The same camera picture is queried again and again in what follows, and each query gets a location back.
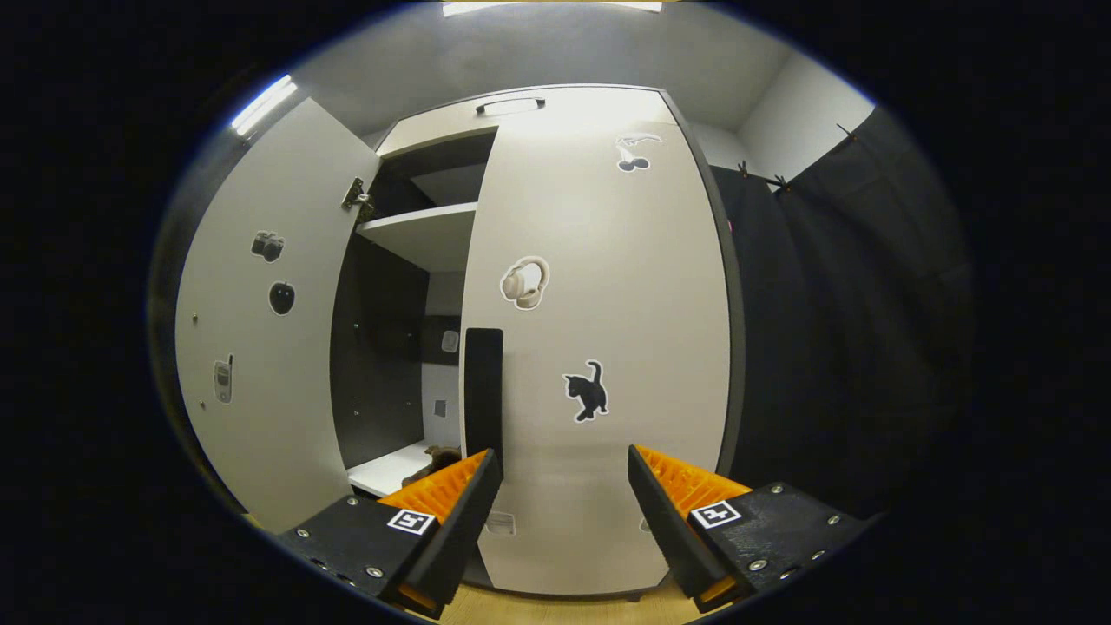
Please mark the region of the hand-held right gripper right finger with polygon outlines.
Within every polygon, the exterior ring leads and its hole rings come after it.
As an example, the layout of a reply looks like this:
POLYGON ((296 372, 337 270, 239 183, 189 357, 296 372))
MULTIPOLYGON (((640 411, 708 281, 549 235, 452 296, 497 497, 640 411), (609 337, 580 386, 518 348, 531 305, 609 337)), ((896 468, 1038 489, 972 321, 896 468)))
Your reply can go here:
POLYGON ((869 530, 783 482, 747 487, 642 444, 628 447, 628 485, 671 577, 701 613, 775 593, 869 530))

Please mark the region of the white shoe cabinet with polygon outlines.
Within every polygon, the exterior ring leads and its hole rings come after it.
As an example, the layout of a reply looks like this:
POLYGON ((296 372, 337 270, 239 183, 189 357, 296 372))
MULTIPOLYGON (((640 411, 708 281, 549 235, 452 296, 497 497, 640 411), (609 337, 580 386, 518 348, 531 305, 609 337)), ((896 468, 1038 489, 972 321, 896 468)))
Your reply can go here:
MULTIPOLYGON (((468 95, 393 120, 374 143, 381 163, 366 190, 373 219, 409 211, 476 202, 483 185, 496 131, 504 123, 662 122, 679 127, 705 182, 725 264, 731 327, 731 381, 725 436, 717 474, 727 474, 740 431, 745 395, 745 321, 740 272, 731 228, 705 151, 675 99, 662 88, 632 84, 540 84, 468 95), (516 115, 477 117, 476 105, 516 95, 544 95, 543 110, 516 115)), ((356 233, 346 248, 344 268, 331 331, 332 400, 339 448, 346 468, 427 440, 460 443, 462 356, 461 273, 428 273, 356 233)), ((467 582, 496 589, 476 550, 467 582)), ((527 597, 595 599, 639 595, 527 597)))

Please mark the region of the white cabinet shelf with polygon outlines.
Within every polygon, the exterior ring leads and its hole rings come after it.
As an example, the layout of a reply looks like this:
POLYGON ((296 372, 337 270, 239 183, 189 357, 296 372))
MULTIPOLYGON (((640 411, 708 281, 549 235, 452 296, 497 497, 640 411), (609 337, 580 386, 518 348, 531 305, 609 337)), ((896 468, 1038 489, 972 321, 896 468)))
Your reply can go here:
POLYGON ((467 269, 476 210, 476 202, 467 202, 409 211, 368 221, 356 233, 428 273, 461 273, 467 269))
MULTIPOLYGON (((430 460, 424 450, 431 445, 427 440, 420 440, 402 448, 386 452, 381 457, 366 460, 364 463, 346 470, 346 478, 353 488, 366 491, 373 496, 391 495, 402 488, 402 478, 426 467, 430 460)), ((442 446, 457 446, 462 451, 460 443, 442 444, 442 446)))

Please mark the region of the black backdrop cloth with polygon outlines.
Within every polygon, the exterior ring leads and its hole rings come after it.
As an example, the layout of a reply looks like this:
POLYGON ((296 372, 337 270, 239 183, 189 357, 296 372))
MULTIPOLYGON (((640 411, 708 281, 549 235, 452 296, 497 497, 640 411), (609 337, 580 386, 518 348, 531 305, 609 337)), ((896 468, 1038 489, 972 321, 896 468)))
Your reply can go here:
POLYGON ((968 396, 975 305, 955 203, 880 107, 785 188, 713 173, 745 306, 727 475, 857 517, 889 508, 968 396))

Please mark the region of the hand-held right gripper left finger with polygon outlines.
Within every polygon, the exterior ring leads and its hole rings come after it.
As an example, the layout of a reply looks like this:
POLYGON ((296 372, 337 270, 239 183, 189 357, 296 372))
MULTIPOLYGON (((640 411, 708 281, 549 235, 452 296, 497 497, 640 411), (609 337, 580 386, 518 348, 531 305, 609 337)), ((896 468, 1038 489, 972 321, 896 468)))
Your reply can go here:
POLYGON ((389 496, 339 498, 278 543, 326 578, 437 619, 456 599, 502 482, 500 458, 484 450, 389 496))

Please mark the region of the brown fuzzy shoe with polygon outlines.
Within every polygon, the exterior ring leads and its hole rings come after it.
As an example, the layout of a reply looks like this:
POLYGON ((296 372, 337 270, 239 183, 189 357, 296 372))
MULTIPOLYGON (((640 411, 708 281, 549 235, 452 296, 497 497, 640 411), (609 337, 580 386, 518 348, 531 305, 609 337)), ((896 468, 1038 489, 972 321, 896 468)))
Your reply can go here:
POLYGON ((418 480, 426 478, 429 475, 434 474, 440 470, 444 470, 448 466, 452 466, 462 458, 462 452, 457 446, 441 446, 441 444, 432 444, 424 450, 424 454, 428 455, 430 462, 422 467, 413 472, 406 478, 402 478, 402 487, 408 487, 414 484, 418 480))

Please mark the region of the metal left door hinge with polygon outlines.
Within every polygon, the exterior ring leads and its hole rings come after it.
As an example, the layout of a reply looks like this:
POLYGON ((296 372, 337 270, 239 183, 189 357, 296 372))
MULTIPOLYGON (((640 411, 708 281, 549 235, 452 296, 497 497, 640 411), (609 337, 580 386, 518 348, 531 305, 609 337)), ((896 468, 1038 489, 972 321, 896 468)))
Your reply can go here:
POLYGON ((351 185, 346 190, 344 201, 341 208, 350 214, 354 214, 356 224, 366 224, 376 216, 376 205, 372 195, 366 190, 364 179, 356 177, 351 185))

